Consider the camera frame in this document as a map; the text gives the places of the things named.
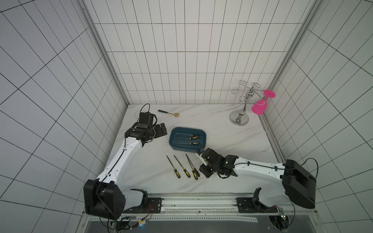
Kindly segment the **crossing yellow file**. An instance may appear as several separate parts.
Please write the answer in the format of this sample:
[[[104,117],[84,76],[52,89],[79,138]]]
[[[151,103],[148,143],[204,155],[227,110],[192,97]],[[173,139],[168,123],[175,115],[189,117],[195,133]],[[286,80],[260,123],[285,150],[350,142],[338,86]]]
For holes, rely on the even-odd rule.
[[[199,137],[190,137],[190,136],[188,136],[188,137],[179,137],[176,140],[177,141],[182,141],[182,140],[197,140],[197,139],[199,139]]]

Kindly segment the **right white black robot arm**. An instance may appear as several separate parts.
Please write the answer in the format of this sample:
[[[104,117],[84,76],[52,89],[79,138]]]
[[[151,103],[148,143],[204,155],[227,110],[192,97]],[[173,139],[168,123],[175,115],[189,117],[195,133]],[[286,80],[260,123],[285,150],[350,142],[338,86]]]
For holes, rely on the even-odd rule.
[[[253,204],[273,207],[294,203],[305,209],[315,208],[317,179],[294,160],[262,163],[236,155],[224,157],[211,148],[197,150],[196,156],[203,163],[199,170],[207,178],[215,173],[222,179],[231,176],[259,179]]]

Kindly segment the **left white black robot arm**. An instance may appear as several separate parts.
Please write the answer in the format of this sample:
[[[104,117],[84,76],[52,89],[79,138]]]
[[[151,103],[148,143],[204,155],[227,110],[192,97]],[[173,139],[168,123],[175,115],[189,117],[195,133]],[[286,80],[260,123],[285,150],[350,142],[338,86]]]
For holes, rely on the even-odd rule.
[[[119,182],[130,161],[146,143],[167,135],[164,123],[156,115],[141,112],[139,119],[124,134],[124,140],[109,165],[95,180],[86,181],[83,191],[88,215],[117,220],[125,210],[146,210],[148,194],[142,189],[121,191]]]

